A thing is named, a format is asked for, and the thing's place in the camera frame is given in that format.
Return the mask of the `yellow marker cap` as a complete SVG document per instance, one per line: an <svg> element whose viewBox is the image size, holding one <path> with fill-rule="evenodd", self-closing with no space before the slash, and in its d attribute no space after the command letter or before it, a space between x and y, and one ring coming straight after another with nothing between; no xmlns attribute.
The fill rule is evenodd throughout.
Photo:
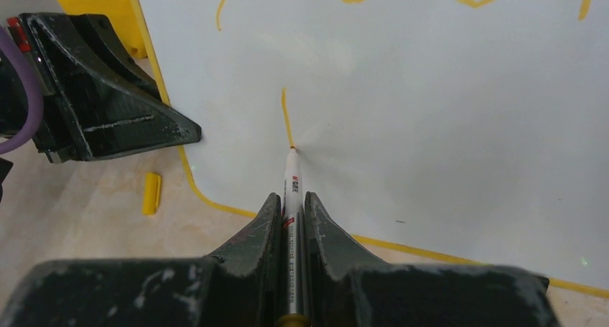
<svg viewBox="0 0 609 327"><path fill-rule="evenodd" d="M157 212L160 202L162 177L155 172L148 172L145 176L144 194L141 213L152 216Z"/></svg>

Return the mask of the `white marker pen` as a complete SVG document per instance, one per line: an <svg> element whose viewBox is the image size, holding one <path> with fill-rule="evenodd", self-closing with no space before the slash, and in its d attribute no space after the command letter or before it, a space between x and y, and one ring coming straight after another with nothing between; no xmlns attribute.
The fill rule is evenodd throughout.
<svg viewBox="0 0 609 327"><path fill-rule="evenodd" d="M278 326L310 326L304 196L299 155L291 147L284 172Z"/></svg>

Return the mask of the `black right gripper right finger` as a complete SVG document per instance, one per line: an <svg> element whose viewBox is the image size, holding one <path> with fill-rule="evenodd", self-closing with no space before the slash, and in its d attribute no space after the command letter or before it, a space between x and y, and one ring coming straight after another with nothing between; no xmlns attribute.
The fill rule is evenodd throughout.
<svg viewBox="0 0 609 327"><path fill-rule="evenodd" d="M391 264L304 201L314 326L558 326L548 282L517 267Z"/></svg>

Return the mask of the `yellow framed whiteboard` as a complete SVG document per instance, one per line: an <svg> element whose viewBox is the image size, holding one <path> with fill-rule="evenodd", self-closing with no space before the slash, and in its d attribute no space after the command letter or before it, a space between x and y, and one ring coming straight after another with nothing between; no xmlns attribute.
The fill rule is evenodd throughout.
<svg viewBox="0 0 609 327"><path fill-rule="evenodd" d="M193 192L608 296L608 0L134 0Z"/></svg>

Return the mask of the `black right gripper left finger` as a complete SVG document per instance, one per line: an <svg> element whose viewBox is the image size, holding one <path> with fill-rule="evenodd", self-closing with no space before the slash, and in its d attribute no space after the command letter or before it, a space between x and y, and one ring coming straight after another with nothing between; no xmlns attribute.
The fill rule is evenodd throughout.
<svg viewBox="0 0 609 327"><path fill-rule="evenodd" d="M30 270L3 326L273 326L281 202L213 252L192 258L62 259Z"/></svg>

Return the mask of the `yellow folded cloth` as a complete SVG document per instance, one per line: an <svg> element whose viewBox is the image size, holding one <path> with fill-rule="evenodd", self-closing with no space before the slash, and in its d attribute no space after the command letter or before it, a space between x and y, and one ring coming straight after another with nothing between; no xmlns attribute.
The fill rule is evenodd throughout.
<svg viewBox="0 0 609 327"><path fill-rule="evenodd" d="M131 0L57 0L67 14L102 14L109 18L128 53L146 58L147 51Z"/></svg>

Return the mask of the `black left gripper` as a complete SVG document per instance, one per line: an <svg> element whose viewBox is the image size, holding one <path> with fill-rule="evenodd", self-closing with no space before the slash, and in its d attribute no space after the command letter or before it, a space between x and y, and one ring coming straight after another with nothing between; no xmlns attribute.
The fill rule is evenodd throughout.
<svg viewBox="0 0 609 327"><path fill-rule="evenodd" d="M109 160L201 140L200 126L162 101L107 16L23 13L19 24L44 99L32 140L50 162ZM17 134L26 117L24 87L1 54L1 140Z"/></svg>

